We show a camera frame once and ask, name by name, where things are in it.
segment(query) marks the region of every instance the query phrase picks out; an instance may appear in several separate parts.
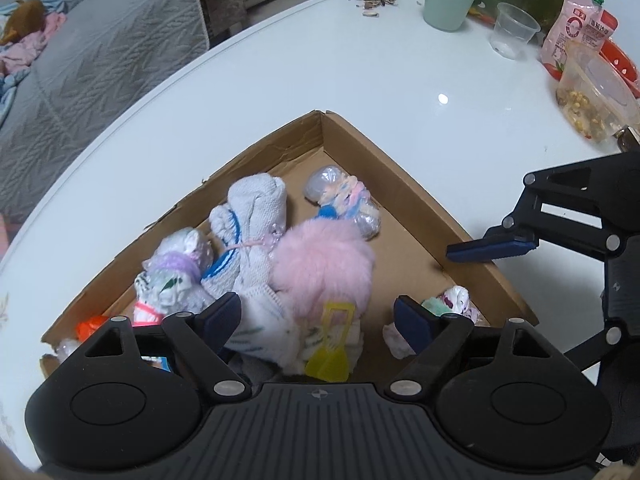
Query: blue cloth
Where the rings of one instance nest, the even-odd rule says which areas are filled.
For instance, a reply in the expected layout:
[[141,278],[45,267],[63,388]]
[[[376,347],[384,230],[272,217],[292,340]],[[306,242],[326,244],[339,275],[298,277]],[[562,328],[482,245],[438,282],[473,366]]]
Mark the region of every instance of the blue cloth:
[[[47,11],[47,14],[52,12],[64,12],[65,11],[65,1],[64,0],[41,0],[44,4],[44,7]],[[15,9],[18,8],[18,3],[12,3],[5,6],[0,6],[0,16],[4,16],[8,18]],[[9,45],[0,46],[0,52],[4,52],[8,49]],[[11,109],[11,105],[14,103],[15,93],[17,92],[17,86],[20,81],[22,81],[29,74],[31,69],[25,68],[24,70],[20,70],[20,72],[16,72],[14,74],[10,74],[8,76],[4,76],[0,73],[0,126],[4,123],[4,119],[6,118],[9,110]]]

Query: red bowl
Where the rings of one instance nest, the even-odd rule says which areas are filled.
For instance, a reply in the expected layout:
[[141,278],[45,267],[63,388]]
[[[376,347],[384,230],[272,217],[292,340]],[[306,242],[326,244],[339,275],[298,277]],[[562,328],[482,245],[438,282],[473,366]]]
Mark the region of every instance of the red bowl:
[[611,40],[604,42],[600,55],[616,69],[634,97],[640,99],[640,81],[638,81],[638,69],[634,62]]

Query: cardboard box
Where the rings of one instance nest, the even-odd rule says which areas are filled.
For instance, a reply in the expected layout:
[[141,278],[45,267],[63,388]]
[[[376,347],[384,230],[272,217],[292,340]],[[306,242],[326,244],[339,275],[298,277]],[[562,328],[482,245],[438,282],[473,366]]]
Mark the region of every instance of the cardboard box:
[[[492,326],[502,326],[510,317],[537,323],[493,264],[460,265],[446,259],[448,244],[470,237],[429,193],[343,118],[314,111],[256,142],[178,202],[84,288],[42,341],[56,347],[61,339],[74,336],[79,321],[130,312],[132,284],[142,261],[178,229],[199,226],[208,233],[209,212],[226,201],[229,186],[239,178],[264,171],[280,176],[287,186],[288,225],[315,216],[318,208],[304,199],[303,188],[308,176],[327,164],[337,164],[363,181],[382,215],[380,234],[370,241],[376,253],[373,293],[362,319],[364,352],[352,380],[385,381],[404,366],[392,358],[382,339],[382,327],[392,321],[400,294],[422,301],[457,283],[468,288]],[[53,356],[43,357],[45,374],[56,366]]]

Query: sofa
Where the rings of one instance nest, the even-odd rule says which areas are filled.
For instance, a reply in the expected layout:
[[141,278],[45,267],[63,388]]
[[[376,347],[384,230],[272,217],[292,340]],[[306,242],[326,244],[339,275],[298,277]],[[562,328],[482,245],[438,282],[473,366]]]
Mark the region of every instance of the sofa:
[[[0,5],[15,0],[0,0]],[[119,115],[244,18],[242,0],[65,0],[0,127],[0,214],[20,224]]]

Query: blanket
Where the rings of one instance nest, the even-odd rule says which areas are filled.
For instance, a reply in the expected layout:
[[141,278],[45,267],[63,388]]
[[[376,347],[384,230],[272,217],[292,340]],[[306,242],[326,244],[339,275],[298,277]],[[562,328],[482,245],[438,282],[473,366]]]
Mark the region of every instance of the blanket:
[[[66,20],[63,0],[41,0],[47,11],[44,30],[22,38],[18,43],[0,46],[0,126],[14,103],[17,86],[30,72],[31,63],[40,55],[50,38]],[[0,26],[18,8],[17,3],[0,7]]]

